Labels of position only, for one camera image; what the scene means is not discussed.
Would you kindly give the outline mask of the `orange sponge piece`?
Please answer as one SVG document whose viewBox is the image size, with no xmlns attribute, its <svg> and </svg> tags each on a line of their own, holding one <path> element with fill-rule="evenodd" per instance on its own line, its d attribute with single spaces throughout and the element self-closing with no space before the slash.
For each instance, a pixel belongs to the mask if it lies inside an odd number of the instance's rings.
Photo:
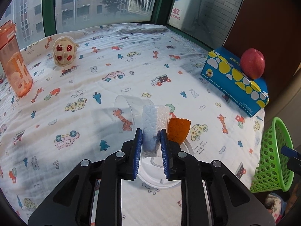
<svg viewBox="0 0 301 226">
<path fill-rule="evenodd" d="M 188 136 L 191 121 L 184 118 L 173 117 L 167 126 L 167 137 L 170 141 L 181 145 Z"/>
</svg>

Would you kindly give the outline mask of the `white foam block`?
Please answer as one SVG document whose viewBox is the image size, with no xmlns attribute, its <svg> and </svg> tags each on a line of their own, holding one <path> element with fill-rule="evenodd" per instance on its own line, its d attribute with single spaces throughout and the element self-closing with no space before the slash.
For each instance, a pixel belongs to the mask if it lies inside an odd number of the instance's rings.
<svg viewBox="0 0 301 226">
<path fill-rule="evenodd" d="M 169 108 L 147 105 L 142 113 L 142 151 L 146 157 L 155 157 L 160 146 L 160 132 L 167 127 Z"/>
</svg>

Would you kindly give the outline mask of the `green plastic mesh basket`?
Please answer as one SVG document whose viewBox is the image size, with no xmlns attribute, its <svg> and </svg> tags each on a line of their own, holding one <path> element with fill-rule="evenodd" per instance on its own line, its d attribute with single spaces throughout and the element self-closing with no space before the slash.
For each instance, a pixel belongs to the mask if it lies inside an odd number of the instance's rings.
<svg viewBox="0 0 301 226">
<path fill-rule="evenodd" d="M 281 153 L 284 146 L 294 149 L 286 125 L 275 117 L 262 136 L 260 160 L 250 187 L 252 193 L 290 189 L 294 172 L 287 168 L 289 158 Z"/>
</svg>

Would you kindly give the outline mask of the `white plastic lid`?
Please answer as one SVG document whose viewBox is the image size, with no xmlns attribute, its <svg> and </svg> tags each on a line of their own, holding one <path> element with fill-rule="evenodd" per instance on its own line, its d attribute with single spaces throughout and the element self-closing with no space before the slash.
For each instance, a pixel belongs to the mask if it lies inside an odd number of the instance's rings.
<svg viewBox="0 0 301 226">
<path fill-rule="evenodd" d="M 156 189 L 167 189 L 180 183 L 180 180 L 169 181 L 164 173 L 161 146 L 159 146 L 156 156 L 140 157 L 138 177 L 147 185 Z"/>
</svg>

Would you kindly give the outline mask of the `blue yellow tissue box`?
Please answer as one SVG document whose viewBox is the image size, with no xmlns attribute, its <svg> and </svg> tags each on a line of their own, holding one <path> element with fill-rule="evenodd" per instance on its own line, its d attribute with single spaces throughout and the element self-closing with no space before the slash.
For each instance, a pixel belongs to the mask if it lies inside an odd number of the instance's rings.
<svg viewBox="0 0 301 226">
<path fill-rule="evenodd" d="M 208 52 L 201 76 L 252 117 L 269 103 L 268 89 L 262 78 L 248 78 L 239 63 L 236 55 L 219 47 Z"/>
</svg>

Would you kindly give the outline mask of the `cartoon print bed sheet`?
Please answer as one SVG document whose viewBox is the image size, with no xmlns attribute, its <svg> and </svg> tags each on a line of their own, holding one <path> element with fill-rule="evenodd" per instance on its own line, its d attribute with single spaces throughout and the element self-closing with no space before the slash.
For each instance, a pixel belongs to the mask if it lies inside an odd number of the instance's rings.
<svg viewBox="0 0 301 226">
<path fill-rule="evenodd" d="M 56 36 L 22 50 L 34 80 L 26 96 L 17 97 L 1 76 L 1 190 L 23 222 L 82 159 L 105 159 L 134 137 L 113 115 L 118 95 L 149 99 L 190 120 L 189 152 L 220 160 L 251 186 L 265 113 L 247 116 L 201 77 L 206 50 L 149 24 L 69 35 L 79 47 L 66 67 L 52 57 Z"/>
</svg>

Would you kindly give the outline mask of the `red apple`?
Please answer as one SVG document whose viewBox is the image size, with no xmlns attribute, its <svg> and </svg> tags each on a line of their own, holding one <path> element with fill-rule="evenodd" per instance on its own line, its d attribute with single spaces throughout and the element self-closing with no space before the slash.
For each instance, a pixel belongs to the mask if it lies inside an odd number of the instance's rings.
<svg viewBox="0 0 301 226">
<path fill-rule="evenodd" d="M 263 54 L 259 50 L 249 48 L 240 58 L 240 67 L 249 78 L 253 80 L 260 78 L 265 69 Z"/>
</svg>

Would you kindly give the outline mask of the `cream round toy face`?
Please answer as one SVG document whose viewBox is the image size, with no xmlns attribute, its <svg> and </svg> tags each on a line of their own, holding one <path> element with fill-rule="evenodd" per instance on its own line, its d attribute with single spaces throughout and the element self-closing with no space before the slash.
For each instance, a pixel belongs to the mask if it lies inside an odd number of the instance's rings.
<svg viewBox="0 0 301 226">
<path fill-rule="evenodd" d="M 56 66 L 64 67 L 74 62 L 79 45 L 70 37 L 59 37 L 52 46 Z"/>
</svg>

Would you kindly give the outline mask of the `dark wooden headboard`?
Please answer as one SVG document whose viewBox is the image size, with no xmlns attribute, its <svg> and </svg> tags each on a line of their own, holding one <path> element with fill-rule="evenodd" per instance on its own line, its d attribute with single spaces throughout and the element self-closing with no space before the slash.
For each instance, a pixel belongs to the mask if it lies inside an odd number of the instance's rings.
<svg viewBox="0 0 301 226">
<path fill-rule="evenodd" d="M 300 0 L 243 0 L 223 46 L 238 57 L 249 48 L 263 54 L 275 101 L 300 65 Z"/>
</svg>

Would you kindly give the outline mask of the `orange water bottle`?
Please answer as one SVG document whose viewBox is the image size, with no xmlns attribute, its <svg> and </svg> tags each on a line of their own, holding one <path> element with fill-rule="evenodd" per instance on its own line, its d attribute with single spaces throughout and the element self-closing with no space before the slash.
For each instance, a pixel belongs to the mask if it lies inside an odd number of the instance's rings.
<svg viewBox="0 0 301 226">
<path fill-rule="evenodd" d="M 1 64 L 16 95 L 18 97 L 26 95 L 33 85 L 33 78 L 20 52 L 16 27 L 12 20 L 1 26 Z"/>
</svg>

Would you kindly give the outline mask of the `green window frame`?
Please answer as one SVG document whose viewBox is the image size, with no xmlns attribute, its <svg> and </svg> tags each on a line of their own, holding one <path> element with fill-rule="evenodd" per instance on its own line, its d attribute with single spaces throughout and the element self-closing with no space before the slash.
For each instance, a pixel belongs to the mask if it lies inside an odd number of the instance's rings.
<svg viewBox="0 0 301 226">
<path fill-rule="evenodd" d="M 161 24 L 207 49 L 224 44 L 243 0 L 42 0 L 44 32 L 127 22 Z"/>
</svg>

